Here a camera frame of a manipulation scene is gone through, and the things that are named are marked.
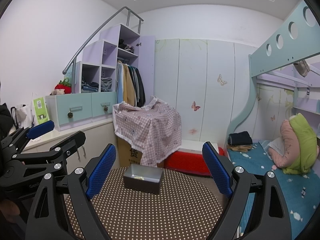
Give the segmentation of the person's left hand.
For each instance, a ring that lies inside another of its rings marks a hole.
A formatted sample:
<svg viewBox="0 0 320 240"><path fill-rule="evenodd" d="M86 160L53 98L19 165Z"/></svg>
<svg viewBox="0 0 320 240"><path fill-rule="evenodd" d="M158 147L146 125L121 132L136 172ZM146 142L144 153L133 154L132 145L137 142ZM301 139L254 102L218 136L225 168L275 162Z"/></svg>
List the person's left hand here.
<svg viewBox="0 0 320 240"><path fill-rule="evenodd" d="M18 206L10 200L2 200L0 203L0 210L4 218L11 223L15 223L16 217L20 215Z"/></svg>

